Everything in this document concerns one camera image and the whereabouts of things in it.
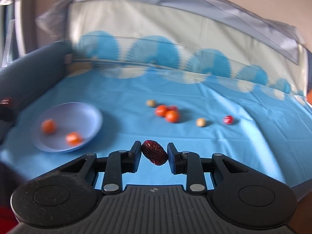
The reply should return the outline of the dark red date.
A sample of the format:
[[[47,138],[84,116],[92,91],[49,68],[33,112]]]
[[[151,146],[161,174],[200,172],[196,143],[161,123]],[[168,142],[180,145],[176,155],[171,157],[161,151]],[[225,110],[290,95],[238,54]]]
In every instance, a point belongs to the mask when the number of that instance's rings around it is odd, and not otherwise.
[[[154,165],[161,166],[168,161],[168,154],[156,141],[146,140],[141,146],[143,155]]]

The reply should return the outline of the tan longan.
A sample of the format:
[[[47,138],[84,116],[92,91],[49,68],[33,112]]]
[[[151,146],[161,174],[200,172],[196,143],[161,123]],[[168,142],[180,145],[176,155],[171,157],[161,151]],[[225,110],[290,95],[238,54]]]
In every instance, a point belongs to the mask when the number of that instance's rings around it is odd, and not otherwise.
[[[196,120],[196,125],[198,127],[205,127],[207,125],[207,121],[205,118],[199,118]]]
[[[149,99],[146,101],[146,105],[148,107],[152,107],[152,108],[155,108],[157,106],[157,102],[153,99]]]

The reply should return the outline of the red candy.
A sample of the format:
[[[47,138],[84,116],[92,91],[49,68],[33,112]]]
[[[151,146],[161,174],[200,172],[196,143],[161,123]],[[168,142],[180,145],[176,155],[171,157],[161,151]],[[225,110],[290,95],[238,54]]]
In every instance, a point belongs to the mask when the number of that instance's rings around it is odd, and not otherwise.
[[[224,123],[225,125],[232,125],[232,124],[234,123],[234,117],[231,116],[231,115],[225,116],[225,117],[223,118],[223,123]]]
[[[177,106],[168,106],[167,110],[175,110],[175,111],[178,111],[178,107],[177,107]]]

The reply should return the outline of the orange tangerine near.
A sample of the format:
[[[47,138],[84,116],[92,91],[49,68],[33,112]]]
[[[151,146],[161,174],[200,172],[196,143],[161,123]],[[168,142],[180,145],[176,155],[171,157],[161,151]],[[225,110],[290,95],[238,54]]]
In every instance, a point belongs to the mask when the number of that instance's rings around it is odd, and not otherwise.
[[[180,121],[180,112],[178,110],[168,110],[165,119],[169,123],[178,123]]]

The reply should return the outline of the orange tangerine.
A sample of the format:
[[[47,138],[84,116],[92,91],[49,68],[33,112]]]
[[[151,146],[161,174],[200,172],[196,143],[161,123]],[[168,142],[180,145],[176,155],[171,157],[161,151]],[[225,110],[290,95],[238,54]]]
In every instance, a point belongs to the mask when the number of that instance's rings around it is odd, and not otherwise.
[[[178,110],[168,110],[165,119],[169,123],[178,123],[180,121],[180,112]]]
[[[159,105],[155,109],[155,114],[158,117],[164,117],[167,111],[168,111],[168,107],[166,105]]]

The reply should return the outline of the wrapped orange right in plate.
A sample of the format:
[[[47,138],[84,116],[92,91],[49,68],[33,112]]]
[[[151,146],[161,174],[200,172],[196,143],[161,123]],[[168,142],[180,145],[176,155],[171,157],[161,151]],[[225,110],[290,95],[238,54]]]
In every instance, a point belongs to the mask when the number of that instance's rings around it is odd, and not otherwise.
[[[66,143],[71,146],[80,145],[83,142],[83,137],[78,132],[72,132],[66,135]]]

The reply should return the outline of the wrapped orange in plate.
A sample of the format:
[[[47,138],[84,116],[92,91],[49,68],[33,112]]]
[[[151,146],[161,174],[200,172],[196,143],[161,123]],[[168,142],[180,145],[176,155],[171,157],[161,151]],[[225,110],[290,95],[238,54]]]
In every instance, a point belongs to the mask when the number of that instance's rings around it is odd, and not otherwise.
[[[83,137],[78,132],[72,132],[66,135],[66,143],[71,146],[80,145],[83,142]]]
[[[53,119],[46,119],[41,124],[41,131],[46,135],[52,135],[57,130],[57,124]]]

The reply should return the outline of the orange tangerine far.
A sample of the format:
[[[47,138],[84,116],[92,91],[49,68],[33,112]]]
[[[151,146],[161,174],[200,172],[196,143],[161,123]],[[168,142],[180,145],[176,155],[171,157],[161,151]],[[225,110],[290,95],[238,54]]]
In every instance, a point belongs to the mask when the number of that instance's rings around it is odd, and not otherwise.
[[[168,107],[166,105],[159,105],[155,109],[155,114],[158,117],[164,117],[167,111],[168,111]]]

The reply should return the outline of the light blue plate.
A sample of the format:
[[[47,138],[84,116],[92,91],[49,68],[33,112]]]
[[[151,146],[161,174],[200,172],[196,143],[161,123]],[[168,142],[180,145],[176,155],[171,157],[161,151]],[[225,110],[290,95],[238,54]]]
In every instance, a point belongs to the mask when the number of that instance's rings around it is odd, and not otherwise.
[[[57,130],[52,135],[41,131],[41,124],[53,119]],[[34,122],[31,138],[34,146],[50,153],[67,153],[80,149],[90,143],[99,133],[103,124],[102,112],[95,106],[82,102],[56,105],[44,111]],[[66,143],[66,135],[78,132],[83,137],[80,145],[71,147]]]

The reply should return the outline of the blue patterned tablecloth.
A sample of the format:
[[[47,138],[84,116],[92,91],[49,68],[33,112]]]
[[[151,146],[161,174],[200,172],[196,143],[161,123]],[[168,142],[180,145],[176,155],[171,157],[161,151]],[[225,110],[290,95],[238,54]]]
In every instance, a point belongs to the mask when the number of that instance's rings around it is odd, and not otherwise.
[[[311,178],[311,106],[307,51],[295,64],[259,40],[213,19],[131,0],[72,3],[67,12],[66,74],[19,112],[1,161],[32,179],[82,154],[107,156],[136,140],[172,142],[203,157],[223,153],[289,186]],[[157,106],[177,106],[178,123]],[[34,146],[34,122],[46,110],[82,102],[103,115],[81,150]],[[223,118],[234,117],[232,125]],[[198,127],[196,120],[207,125]]]

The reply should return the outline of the red cloth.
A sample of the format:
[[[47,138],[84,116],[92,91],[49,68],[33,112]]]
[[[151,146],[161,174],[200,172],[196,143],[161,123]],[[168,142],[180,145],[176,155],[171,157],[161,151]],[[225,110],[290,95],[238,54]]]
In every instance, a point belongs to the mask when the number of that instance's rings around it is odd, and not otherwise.
[[[12,210],[5,206],[0,206],[0,234],[6,234],[8,231],[18,225]]]

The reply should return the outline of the blue sofa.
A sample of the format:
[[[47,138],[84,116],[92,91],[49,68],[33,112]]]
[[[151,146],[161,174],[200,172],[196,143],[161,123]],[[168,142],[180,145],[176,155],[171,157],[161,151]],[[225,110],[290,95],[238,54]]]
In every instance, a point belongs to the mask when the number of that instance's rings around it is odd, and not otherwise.
[[[1,142],[16,125],[19,112],[65,76],[71,53],[69,42],[56,41],[1,68],[1,100],[10,97],[15,101],[12,111],[1,112]]]

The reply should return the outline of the black smartphone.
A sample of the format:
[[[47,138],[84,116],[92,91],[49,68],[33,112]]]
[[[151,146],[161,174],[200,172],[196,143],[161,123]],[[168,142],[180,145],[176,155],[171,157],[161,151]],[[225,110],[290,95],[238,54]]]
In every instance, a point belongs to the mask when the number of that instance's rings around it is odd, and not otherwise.
[[[0,102],[0,108],[1,112],[12,111],[15,108],[15,101],[10,97],[4,98]]]

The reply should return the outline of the white garment steamer stand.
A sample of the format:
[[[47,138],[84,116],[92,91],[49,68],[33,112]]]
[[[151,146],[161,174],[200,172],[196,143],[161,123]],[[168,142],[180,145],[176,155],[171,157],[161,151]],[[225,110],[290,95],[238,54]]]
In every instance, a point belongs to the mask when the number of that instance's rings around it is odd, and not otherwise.
[[[36,0],[1,0],[1,68],[36,50]]]

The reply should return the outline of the grey plastic cover sheet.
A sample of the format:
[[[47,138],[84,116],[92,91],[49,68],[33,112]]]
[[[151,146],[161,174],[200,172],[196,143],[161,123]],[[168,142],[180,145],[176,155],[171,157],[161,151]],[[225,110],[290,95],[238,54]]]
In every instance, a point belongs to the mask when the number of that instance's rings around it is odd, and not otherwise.
[[[57,39],[66,35],[67,8],[73,2],[58,0],[36,19],[43,31]],[[264,19],[228,0],[131,0],[195,13],[248,34],[273,48],[295,64],[299,63],[299,45],[304,39],[297,28],[286,23]]]

